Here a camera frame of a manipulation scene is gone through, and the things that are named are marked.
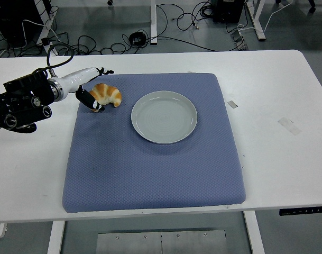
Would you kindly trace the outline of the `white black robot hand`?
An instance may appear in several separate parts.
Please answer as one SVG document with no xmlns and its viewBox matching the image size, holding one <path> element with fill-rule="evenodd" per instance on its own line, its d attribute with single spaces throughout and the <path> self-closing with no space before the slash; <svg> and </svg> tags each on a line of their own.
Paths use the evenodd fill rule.
<svg viewBox="0 0 322 254">
<path fill-rule="evenodd" d="M 61 85 L 60 99 L 63 100 L 69 93 L 75 93 L 76 98 L 91 110 L 103 111 L 104 106 L 90 94 L 90 92 L 83 89 L 83 84 L 95 79 L 101 75 L 113 74 L 114 71 L 106 70 L 104 68 L 98 69 L 95 67 L 82 69 L 71 74 L 68 74 L 58 81 Z"/>
</svg>

